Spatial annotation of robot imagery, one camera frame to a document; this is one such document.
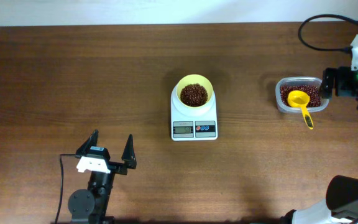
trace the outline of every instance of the digital number display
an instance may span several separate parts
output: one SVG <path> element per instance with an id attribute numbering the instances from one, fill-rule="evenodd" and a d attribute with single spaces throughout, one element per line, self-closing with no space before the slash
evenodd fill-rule
<path id="1" fill-rule="evenodd" d="M 175 127 L 175 134 L 192 133 L 191 127 Z"/>

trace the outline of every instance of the scoop handle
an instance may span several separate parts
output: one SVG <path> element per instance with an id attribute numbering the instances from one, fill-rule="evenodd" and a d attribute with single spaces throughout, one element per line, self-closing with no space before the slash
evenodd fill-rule
<path id="1" fill-rule="evenodd" d="M 302 116 L 303 116 L 303 119 L 304 119 L 306 125 L 309 127 L 310 130 L 313 130 L 314 124 L 313 124 L 313 120 L 311 119 L 308 109 L 306 108 L 306 106 L 302 106 L 301 110 L 302 110 Z"/>

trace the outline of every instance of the white wall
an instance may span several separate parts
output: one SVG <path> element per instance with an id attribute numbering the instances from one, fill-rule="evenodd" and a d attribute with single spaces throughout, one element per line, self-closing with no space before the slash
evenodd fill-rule
<path id="1" fill-rule="evenodd" d="M 358 20 L 358 0 L 0 0 L 0 26 Z"/>

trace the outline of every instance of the yellow bowl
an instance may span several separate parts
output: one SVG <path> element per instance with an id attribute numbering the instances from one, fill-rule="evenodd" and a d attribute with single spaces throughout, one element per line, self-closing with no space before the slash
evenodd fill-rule
<path id="1" fill-rule="evenodd" d="M 201 106 L 188 106 L 181 101 L 180 93 L 181 93 L 182 89 L 184 89 L 184 87 L 191 85 L 191 84 L 197 84 L 197 83 L 205 88 L 205 90 L 208 94 L 208 99 L 206 100 L 205 104 L 203 104 Z M 177 85 L 177 96 L 178 96 L 180 103 L 182 103 L 183 105 L 185 105 L 189 108 L 200 108 L 200 107 L 206 105 L 209 102 L 209 100 L 211 99 L 213 92 L 214 92 L 214 90 L 212 88 L 211 82 L 204 76 L 197 75 L 197 74 L 187 75 L 187 76 L 183 77 L 178 82 L 178 85 Z"/>

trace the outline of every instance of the wooden surface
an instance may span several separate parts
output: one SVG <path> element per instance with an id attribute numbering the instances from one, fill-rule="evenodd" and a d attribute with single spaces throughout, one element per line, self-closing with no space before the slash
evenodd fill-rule
<path id="1" fill-rule="evenodd" d="M 348 55 L 317 52 L 296 37 L 300 23 L 164 26 L 0 27 L 0 223 L 50 223 L 59 196 L 59 153 L 74 153 L 99 129 L 121 158 L 134 135 L 138 166 L 117 176 L 116 218 L 208 222 L 278 218 L 325 196 L 338 174 L 358 177 L 358 111 L 333 98 L 313 113 L 278 112 L 285 77 L 322 77 Z M 356 27 L 313 23 L 305 39 L 349 45 Z M 170 94 L 179 79 L 210 79 L 219 137 L 170 139 Z M 87 186 L 64 159 L 61 221 L 68 197 Z"/>

